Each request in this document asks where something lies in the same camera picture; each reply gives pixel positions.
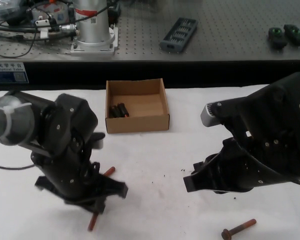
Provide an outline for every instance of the silver cylindrical device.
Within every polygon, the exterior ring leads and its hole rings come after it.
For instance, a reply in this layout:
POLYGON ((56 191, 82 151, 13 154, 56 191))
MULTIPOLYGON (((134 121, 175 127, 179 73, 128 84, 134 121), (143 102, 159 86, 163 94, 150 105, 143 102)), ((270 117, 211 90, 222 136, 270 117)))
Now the silver cylindrical device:
POLYGON ((0 143, 11 146, 27 142, 34 131, 31 103, 10 95, 0 97, 0 143))
MULTIPOLYGON (((107 0, 73 0, 75 19, 89 17, 107 7, 107 0)), ((108 11, 92 18, 77 22, 79 36, 76 41, 81 46, 98 47, 111 44, 114 35, 110 34, 108 11)))

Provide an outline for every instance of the label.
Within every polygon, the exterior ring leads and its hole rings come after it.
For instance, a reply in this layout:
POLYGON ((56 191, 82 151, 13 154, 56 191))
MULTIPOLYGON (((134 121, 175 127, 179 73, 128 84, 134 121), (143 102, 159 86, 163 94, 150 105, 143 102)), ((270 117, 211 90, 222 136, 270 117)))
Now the label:
MULTIPOLYGON (((97 14, 97 11, 80 10, 77 8, 75 9, 75 18, 77 20, 84 19, 86 17, 93 16, 95 14, 97 14)), ((86 20, 82 20, 82 22, 89 23, 89 24, 97 24, 97 16, 91 17, 86 20)))
POLYGON ((25 65, 22 62, 0 62, 0 84, 28 84, 25 65))

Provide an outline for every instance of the screw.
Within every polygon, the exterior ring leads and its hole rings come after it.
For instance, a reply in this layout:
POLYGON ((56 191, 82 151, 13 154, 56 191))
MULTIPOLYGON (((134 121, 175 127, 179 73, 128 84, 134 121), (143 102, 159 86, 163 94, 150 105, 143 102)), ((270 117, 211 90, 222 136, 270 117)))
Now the screw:
POLYGON ((250 221, 247 221, 244 224, 236 226, 235 228, 233 228, 231 230, 224 229, 223 232, 221 233, 221 236, 224 240, 231 240, 233 235, 235 235, 247 228, 250 228, 251 226, 255 225, 256 223, 257 223, 257 221, 255 219, 251 219, 250 221))

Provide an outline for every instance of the robotic arm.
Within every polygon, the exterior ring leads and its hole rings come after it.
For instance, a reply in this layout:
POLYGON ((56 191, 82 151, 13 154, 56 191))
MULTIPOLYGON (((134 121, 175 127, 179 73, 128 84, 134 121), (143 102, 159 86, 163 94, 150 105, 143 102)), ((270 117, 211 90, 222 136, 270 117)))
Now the robotic arm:
POLYGON ((45 176, 35 185, 66 204, 102 213, 107 196, 125 198, 128 188, 99 173, 91 163, 104 133, 94 132, 98 119, 84 99, 67 94, 49 101, 13 91, 0 97, 0 143, 32 151, 31 160, 45 176))
POLYGON ((248 192, 254 187, 300 185, 300 72, 247 96, 209 103, 207 126, 224 125, 233 137, 222 150, 195 163, 184 178, 188 192, 248 192))

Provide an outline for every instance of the screwdriver bit holder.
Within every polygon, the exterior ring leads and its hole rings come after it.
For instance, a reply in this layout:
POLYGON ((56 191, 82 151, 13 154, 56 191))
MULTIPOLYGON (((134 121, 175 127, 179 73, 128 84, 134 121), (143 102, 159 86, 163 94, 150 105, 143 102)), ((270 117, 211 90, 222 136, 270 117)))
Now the screwdriver bit holder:
POLYGON ((197 25, 197 20, 180 17, 160 42, 161 49, 171 53, 182 52, 197 29, 197 25))

